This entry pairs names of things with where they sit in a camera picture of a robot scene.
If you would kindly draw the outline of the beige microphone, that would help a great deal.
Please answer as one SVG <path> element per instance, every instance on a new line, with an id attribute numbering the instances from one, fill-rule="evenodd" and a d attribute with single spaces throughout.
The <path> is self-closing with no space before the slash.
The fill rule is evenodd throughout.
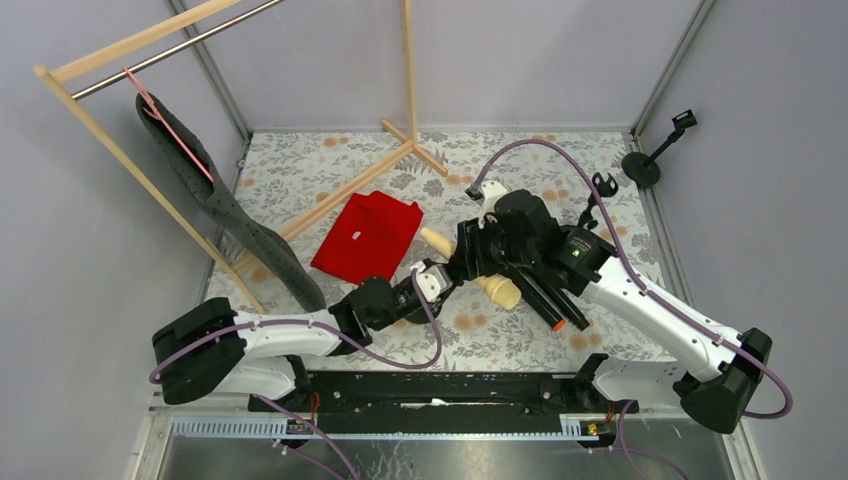
<path id="1" fill-rule="evenodd" d="M 424 242 L 445 260 L 449 260 L 455 251 L 455 245 L 442 234 L 422 227 L 419 233 Z M 497 306 L 512 310 L 521 300 L 521 291 L 508 278 L 500 274 L 478 277 L 474 283 L 479 286 Z"/>

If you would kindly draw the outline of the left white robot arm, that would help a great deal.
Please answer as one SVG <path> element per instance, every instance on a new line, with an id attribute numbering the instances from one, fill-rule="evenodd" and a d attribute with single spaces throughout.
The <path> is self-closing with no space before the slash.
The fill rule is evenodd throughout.
<path id="1" fill-rule="evenodd" d="M 425 320 L 436 338 L 440 294 L 412 275 L 396 286 L 372 278 L 338 303 L 287 316 L 234 310 L 216 297 L 161 328 L 152 337 L 156 365 L 149 375 L 168 405 L 212 393 L 253 394 L 279 400 L 305 388 L 304 356 L 363 353 L 381 363 L 413 369 L 370 349 L 372 334 L 401 319 Z"/>

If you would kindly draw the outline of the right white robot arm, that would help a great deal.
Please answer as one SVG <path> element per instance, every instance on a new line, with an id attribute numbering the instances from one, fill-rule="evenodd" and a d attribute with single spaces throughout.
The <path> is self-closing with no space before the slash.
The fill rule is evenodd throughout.
<path id="1" fill-rule="evenodd" d="M 578 372 L 604 398 L 680 407 L 701 426 L 735 431 L 764 373 L 773 341 L 758 328 L 739 332 L 694 310 L 625 265 L 595 233 L 560 225 L 544 201 L 497 182 L 470 187 L 477 218 L 457 226 L 450 260 L 467 280 L 502 275 L 553 330 L 588 326 L 576 299 L 618 315 L 659 344 L 670 362 L 594 354 Z"/>

